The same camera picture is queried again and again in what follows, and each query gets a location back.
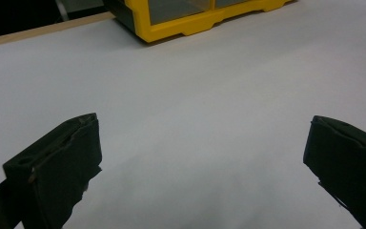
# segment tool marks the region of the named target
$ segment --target black object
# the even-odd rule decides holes
[[[132,10],[126,6],[124,0],[103,0],[105,7],[114,15],[115,19],[135,33]]]
[[[319,184],[366,229],[366,133],[315,116],[303,160]]]
[[[102,160],[96,114],[70,119],[4,164],[0,228],[60,229]]]

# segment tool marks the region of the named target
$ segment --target table surface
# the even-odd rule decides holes
[[[359,228],[302,163],[366,131],[366,0],[299,0],[147,45],[105,20],[0,45],[1,165],[96,112],[103,172],[65,228]]]

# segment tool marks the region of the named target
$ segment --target yellow container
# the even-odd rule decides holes
[[[291,0],[103,0],[117,20],[146,42],[206,31],[250,11],[278,9]]]

